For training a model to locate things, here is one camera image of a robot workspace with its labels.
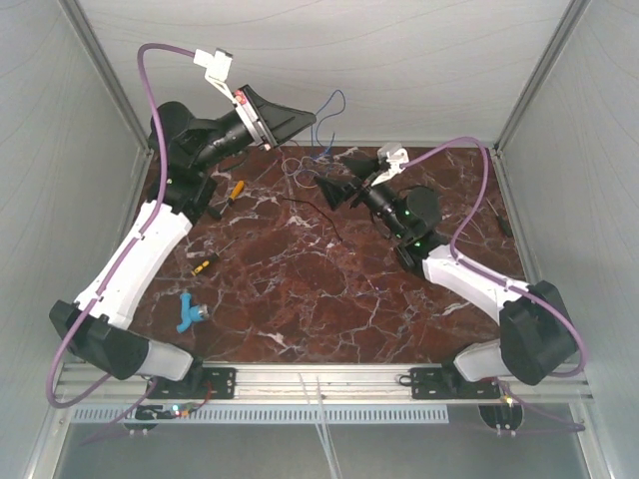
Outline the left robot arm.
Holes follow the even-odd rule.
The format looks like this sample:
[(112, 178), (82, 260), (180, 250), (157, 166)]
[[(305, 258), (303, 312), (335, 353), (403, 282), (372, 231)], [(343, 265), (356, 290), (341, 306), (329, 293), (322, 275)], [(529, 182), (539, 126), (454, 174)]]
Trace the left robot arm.
[(277, 148), (313, 125), (314, 113), (272, 103), (245, 85), (233, 109), (198, 119), (180, 102), (158, 109), (168, 167), (156, 177), (131, 230), (96, 279), (74, 301), (57, 301), (49, 317), (68, 350), (111, 376), (159, 376), (184, 397), (199, 394), (204, 370), (191, 353), (130, 329), (160, 266), (207, 210), (217, 183), (210, 167), (250, 145)]

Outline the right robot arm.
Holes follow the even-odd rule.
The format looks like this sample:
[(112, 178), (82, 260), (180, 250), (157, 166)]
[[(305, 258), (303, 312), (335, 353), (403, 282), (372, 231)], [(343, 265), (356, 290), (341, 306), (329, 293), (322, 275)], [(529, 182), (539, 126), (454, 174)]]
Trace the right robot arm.
[(366, 206), (396, 238), (394, 251), (404, 270), (454, 292), (498, 325), (497, 339), (465, 347), (442, 370), (444, 390), (460, 397), (495, 376), (536, 385), (556, 375), (582, 345), (556, 286), (515, 280), (456, 250), (436, 230), (442, 214), (435, 190), (416, 185), (398, 193), (389, 186), (407, 161), (405, 149), (381, 151), (375, 159), (346, 161), (347, 180), (316, 183), (332, 210)]

